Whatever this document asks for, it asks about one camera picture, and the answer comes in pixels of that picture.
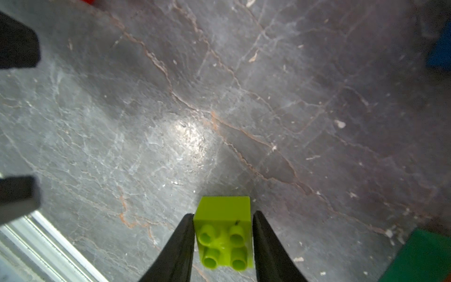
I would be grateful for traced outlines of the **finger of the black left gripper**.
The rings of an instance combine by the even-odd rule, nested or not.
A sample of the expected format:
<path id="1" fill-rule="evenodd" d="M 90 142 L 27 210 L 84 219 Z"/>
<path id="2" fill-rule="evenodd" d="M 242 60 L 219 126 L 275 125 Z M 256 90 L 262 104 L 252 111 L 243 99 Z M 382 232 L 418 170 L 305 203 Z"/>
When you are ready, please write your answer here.
<path id="1" fill-rule="evenodd" d="M 35 176 L 1 179 L 1 225 L 26 216 L 41 207 L 41 189 Z"/>
<path id="2" fill-rule="evenodd" d="M 35 68 L 40 60 L 36 32 L 1 12 L 1 69 Z"/>

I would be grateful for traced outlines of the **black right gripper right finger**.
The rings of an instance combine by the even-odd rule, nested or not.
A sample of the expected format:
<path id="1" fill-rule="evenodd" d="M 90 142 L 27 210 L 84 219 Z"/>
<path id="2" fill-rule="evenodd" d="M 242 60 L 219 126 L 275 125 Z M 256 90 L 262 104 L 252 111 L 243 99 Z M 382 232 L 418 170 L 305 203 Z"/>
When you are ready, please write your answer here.
<path id="1" fill-rule="evenodd" d="M 258 282 L 307 282 L 261 211 L 253 216 L 253 244 Z"/>

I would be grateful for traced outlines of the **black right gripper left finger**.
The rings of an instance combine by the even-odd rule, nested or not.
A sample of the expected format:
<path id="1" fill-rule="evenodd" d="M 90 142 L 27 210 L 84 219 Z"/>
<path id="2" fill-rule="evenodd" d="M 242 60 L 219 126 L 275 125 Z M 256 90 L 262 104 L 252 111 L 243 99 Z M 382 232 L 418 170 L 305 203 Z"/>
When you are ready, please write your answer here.
<path id="1" fill-rule="evenodd" d="M 194 214 L 184 215 L 169 241 L 140 282 L 189 282 L 193 265 Z"/>

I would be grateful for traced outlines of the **lime green square lego brick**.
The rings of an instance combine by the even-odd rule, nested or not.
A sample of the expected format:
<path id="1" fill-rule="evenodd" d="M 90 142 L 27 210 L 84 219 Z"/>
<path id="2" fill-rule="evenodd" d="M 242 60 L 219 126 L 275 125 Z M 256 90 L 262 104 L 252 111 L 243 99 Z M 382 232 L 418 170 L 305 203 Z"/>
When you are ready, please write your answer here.
<path id="1" fill-rule="evenodd" d="M 230 267 L 235 271 L 254 267 L 248 196 L 202 197 L 193 223 L 204 267 Z"/>

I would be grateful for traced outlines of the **dark green long lego brick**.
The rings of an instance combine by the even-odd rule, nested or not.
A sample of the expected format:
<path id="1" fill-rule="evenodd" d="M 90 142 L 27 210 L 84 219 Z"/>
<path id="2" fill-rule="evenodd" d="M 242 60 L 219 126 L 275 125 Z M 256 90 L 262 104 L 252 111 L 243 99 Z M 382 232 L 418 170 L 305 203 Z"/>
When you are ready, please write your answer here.
<path id="1" fill-rule="evenodd" d="M 415 229 L 381 282 L 449 282 L 451 280 L 451 238 Z"/>

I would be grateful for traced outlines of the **blue square lego brick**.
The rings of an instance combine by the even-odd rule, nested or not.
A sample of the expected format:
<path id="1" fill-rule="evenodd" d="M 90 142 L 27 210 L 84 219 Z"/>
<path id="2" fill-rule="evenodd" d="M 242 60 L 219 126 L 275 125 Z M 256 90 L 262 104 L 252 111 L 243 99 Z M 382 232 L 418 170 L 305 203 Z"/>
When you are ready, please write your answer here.
<path id="1" fill-rule="evenodd" d="M 429 53 L 426 66 L 451 71 L 451 22 L 448 21 L 436 41 L 432 51 Z"/>

